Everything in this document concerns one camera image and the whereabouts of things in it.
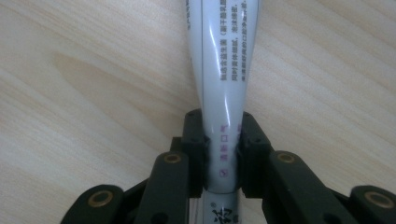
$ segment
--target white tube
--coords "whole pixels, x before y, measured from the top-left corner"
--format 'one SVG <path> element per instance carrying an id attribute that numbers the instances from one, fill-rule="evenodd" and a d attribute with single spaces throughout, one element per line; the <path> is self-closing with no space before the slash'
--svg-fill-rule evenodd
<path id="1" fill-rule="evenodd" d="M 261 0 L 187 0 L 186 7 L 192 68 L 210 139 L 204 211 L 212 217 L 206 212 L 204 223 L 211 223 L 230 207 L 237 210 L 237 145 Z M 223 204 L 218 210 L 209 207 L 218 204 Z M 237 211 L 226 215 L 238 217 Z"/>

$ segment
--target wood grain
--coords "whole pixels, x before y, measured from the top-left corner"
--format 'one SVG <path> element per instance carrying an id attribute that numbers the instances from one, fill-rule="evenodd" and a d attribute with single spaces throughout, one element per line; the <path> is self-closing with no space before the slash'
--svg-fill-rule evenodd
<path id="1" fill-rule="evenodd" d="M 1 223 L 59 223 L 84 190 L 149 176 L 199 107 L 184 7 L 0 1 Z M 328 187 L 396 192 L 396 2 L 264 1 L 246 111 Z"/>

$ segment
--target plastic tube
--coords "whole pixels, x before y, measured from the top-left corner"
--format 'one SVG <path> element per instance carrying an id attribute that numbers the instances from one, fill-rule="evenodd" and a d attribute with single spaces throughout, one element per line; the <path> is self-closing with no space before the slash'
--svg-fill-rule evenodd
<path id="1" fill-rule="evenodd" d="M 192 68 L 210 139 L 204 223 L 240 223 L 237 146 L 261 0 L 187 0 L 186 9 Z"/>

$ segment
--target wooden table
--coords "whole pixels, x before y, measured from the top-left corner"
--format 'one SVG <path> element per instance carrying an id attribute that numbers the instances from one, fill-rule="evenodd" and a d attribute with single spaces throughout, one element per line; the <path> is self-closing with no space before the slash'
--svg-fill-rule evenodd
<path id="1" fill-rule="evenodd" d="M 1 223 L 59 223 L 86 189 L 149 176 L 199 107 L 184 10 L 0 2 Z M 246 111 L 328 187 L 396 192 L 396 2 L 264 1 Z"/>

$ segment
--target light wood tabletop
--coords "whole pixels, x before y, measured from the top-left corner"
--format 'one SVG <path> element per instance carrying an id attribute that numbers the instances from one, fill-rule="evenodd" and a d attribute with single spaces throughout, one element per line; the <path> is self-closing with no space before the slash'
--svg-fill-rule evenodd
<path id="1" fill-rule="evenodd" d="M 86 189 L 149 176 L 199 107 L 185 7 L 0 1 L 0 223 L 59 223 Z M 263 1 L 245 110 L 326 186 L 395 193 L 396 2 Z"/>

